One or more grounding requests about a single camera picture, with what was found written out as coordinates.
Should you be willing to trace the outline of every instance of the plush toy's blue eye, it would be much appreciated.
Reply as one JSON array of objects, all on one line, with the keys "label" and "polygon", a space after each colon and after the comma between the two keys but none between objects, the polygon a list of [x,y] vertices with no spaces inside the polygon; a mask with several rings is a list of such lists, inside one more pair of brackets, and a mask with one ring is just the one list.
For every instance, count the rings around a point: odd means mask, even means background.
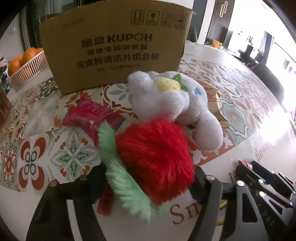
[{"label": "plush toy's blue eye", "polygon": [[194,94],[196,94],[196,95],[201,95],[202,93],[200,92],[199,89],[195,89],[195,90],[194,90]]}]

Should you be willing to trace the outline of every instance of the dark slatted door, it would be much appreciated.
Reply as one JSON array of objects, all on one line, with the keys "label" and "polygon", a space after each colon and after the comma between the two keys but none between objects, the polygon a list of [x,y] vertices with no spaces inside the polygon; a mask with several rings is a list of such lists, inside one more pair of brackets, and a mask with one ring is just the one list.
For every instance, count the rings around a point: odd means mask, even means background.
[{"label": "dark slatted door", "polygon": [[216,0],[206,41],[223,43],[227,34],[235,0]]}]

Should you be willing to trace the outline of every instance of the basket of oranges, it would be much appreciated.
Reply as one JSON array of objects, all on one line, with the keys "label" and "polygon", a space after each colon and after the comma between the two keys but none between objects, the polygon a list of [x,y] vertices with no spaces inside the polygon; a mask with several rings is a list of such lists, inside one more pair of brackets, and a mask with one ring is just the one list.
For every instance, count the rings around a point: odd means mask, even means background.
[{"label": "basket of oranges", "polygon": [[47,65],[43,48],[29,48],[8,65],[9,84],[18,90],[27,84]]}]

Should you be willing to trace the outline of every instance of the fragile symbol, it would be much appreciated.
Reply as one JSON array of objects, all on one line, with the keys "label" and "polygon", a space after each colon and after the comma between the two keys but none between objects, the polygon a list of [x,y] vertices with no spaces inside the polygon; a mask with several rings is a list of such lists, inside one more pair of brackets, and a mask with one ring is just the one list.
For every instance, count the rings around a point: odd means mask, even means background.
[{"label": "fragile symbol", "polygon": [[143,24],[144,10],[132,10],[131,11],[131,24],[139,25]]},{"label": "fragile symbol", "polygon": [[158,18],[159,18],[159,12],[157,11],[148,11],[147,14],[147,25],[158,25]]},{"label": "fragile symbol", "polygon": [[164,12],[161,19],[161,26],[163,27],[172,27],[174,15],[171,13]]},{"label": "fragile symbol", "polygon": [[184,29],[185,28],[185,21],[186,21],[186,18],[184,18],[180,15],[177,15],[174,28]]}]

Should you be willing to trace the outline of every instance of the red pom-pom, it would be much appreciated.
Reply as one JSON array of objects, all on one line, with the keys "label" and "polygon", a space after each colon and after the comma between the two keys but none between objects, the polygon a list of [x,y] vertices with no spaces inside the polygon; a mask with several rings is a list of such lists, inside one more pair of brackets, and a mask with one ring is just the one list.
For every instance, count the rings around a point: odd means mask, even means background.
[{"label": "red pom-pom", "polygon": [[156,204],[175,198],[193,183],[188,137],[173,122],[132,124],[116,137],[116,146],[128,172]]}]

